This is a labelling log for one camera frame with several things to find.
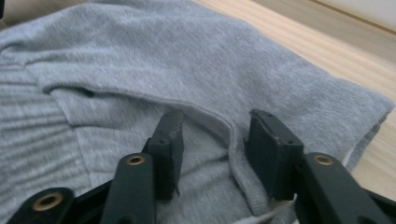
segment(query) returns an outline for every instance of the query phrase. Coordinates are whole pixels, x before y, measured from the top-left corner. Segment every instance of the clothing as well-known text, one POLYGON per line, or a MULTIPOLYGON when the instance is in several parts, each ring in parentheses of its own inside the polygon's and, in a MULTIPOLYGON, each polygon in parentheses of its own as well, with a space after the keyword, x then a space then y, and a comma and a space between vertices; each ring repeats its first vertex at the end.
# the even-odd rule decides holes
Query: clothing
MULTIPOLYGON (((393 102, 325 71, 243 21, 184 1, 98 1, 0 32, 1 223, 42 189, 77 195, 140 152, 182 109, 180 197, 158 223, 233 223, 269 212, 244 155, 249 111, 353 168, 393 102)), ((274 223, 291 223, 292 211, 274 223)))

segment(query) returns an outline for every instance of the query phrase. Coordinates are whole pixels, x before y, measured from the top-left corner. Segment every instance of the wooden table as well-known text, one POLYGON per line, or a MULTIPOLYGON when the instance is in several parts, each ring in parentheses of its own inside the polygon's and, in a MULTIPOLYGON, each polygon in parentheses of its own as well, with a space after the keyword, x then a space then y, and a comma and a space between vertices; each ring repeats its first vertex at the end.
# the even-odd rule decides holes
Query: wooden table
MULTIPOLYGON (((249 22, 264 35, 333 76, 379 91, 396 102, 394 32, 309 0, 196 1, 249 22)), ((7 0, 0 29, 81 2, 83 0, 7 0)), ((396 201, 395 111, 383 123, 352 174, 365 188, 396 201)))

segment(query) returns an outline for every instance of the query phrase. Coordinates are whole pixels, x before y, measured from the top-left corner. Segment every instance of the gray sweatshirt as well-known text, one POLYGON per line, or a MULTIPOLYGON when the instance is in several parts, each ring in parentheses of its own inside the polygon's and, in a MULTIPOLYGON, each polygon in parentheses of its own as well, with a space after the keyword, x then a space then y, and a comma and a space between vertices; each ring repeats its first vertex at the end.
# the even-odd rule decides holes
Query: gray sweatshirt
MULTIPOLYGON (((0 32, 0 223, 42 189, 79 195, 111 179, 174 108, 185 114, 181 196, 158 203, 158 223, 233 223, 270 212, 244 155, 252 108, 305 152, 351 152, 350 170, 393 102, 192 2, 70 7, 0 32)), ((290 207, 273 223, 294 219, 290 207)))

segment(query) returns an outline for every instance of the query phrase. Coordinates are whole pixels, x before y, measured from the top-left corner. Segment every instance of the black plastic clip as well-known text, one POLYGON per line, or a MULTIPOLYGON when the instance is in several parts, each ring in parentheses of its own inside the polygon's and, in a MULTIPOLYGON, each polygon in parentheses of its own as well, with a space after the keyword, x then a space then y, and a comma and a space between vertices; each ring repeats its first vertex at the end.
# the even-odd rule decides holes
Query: black plastic clip
POLYGON ((250 114, 247 160, 271 199, 298 195, 295 211, 301 224, 395 220, 395 202, 367 194, 338 160, 323 153, 304 155, 303 143, 276 116, 260 110, 250 114))
POLYGON ((119 161, 113 180, 77 198, 71 189, 45 189, 7 224, 155 223, 155 201, 171 200, 180 179, 182 118, 181 110, 164 114, 142 153, 119 161))

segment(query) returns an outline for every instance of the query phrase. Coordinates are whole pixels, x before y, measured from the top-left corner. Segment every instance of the brass grommet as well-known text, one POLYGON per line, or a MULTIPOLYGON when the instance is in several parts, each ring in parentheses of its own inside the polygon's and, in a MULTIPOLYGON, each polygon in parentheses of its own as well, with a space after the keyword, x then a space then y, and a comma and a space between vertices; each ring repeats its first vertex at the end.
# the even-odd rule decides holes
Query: brass grommet
POLYGON ((44 195, 35 201, 33 204, 33 210, 37 212, 49 210, 61 203, 63 199, 64 196, 60 192, 44 195))
POLYGON ((332 165, 333 164, 332 159, 325 157, 325 156, 315 156, 314 160, 317 163, 322 164, 322 165, 332 165))
POLYGON ((141 157, 141 156, 133 156, 128 158, 128 160, 126 161, 126 163, 130 164, 130 165, 138 165, 141 164, 143 162, 145 162, 145 158, 141 157))

